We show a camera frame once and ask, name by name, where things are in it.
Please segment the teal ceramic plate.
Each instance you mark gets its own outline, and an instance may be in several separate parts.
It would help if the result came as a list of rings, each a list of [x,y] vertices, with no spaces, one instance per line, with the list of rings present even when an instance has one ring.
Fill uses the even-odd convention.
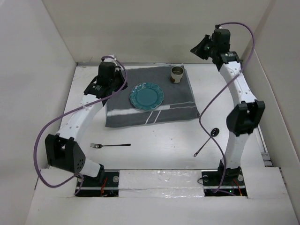
[[[155,83],[143,82],[131,90],[129,100],[133,107],[138,110],[152,111],[162,104],[164,92]]]

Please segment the grey striped cloth placemat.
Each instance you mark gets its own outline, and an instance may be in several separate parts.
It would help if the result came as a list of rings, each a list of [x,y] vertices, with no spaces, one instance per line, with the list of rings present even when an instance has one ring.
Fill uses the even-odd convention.
[[[107,101],[107,128],[193,120],[199,117],[187,71],[171,81],[174,65],[127,70],[128,87]]]

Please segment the silver metal fork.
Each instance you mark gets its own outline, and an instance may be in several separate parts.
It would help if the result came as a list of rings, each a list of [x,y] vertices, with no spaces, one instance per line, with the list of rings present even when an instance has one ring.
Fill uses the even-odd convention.
[[[116,147],[116,146],[129,147],[129,146],[131,146],[131,144],[129,144],[129,143],[126,143],[126,144],[111,144],[111,145],[102,145],[102,144],[96,144],[96,143],[91,143],[90,144],[90,147],[95,148],[95,149],[100,149],[100,148],[103,148],[103,147]]]

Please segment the dark metal spoon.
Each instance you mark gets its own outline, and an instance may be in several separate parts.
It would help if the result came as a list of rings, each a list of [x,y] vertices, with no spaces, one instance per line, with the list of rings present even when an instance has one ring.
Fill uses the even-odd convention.
[[[218,134],[219,134],[219,132],[220,132],[220,130],[219,130],[219,128],[213,128],[212,130],[211,130],[211,132],[210,132],[210,137],[208,138],[208,140],[199,148],[199,150],[194,154],[194,157],[196,157],[198,154],[199,154],[199,152],[204,148],[204,146],[208,143],[208,141],[212,138],[212,137],[216,137],[216,136],[218,136]]]

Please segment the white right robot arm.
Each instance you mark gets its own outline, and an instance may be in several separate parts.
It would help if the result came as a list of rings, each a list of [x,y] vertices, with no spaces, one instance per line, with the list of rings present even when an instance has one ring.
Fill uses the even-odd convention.
[[[216,174],[218,182],[223,185],[238,176],[246,142],[258,127],[265,109],[265,103],[257,100],[250,91],[237,53],[230,51],[230,37],[229,30],[216,29],[191,49],[191,53],[203,60],[212,59],[233,100],[234,108],[226,118],[229,139]]]

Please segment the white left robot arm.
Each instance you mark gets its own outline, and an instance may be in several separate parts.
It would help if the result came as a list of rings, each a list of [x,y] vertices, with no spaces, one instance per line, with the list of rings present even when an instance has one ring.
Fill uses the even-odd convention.
[[[118,90],[127,87],[121,67],[113,63],[99,66],[98,75],[92,79],[70,119],[56,134],[45,139],[47,161],[50,166],[75,175],[88,177],[89,182],[99,186],[104,182],[104,167],[87,159],[79,143],[94,116]]]

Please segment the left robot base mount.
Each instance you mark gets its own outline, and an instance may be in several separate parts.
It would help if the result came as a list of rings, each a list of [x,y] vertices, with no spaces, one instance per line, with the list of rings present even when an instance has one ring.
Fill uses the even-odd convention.
[[[100,179],[84,175],[83,180],[78,178],[75,187],[77,197],[118,197],[119,170],[105,170]]]

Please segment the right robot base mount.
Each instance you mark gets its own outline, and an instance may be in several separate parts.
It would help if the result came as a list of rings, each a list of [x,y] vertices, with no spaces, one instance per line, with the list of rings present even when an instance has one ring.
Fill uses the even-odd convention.
[[[220,196],[245,196],[247,197],[246,184],[242,169],[237,172],[226,170],[223,180],[223,172],[220,170],[202,170],[198,184],[203,186],[205,197]]]

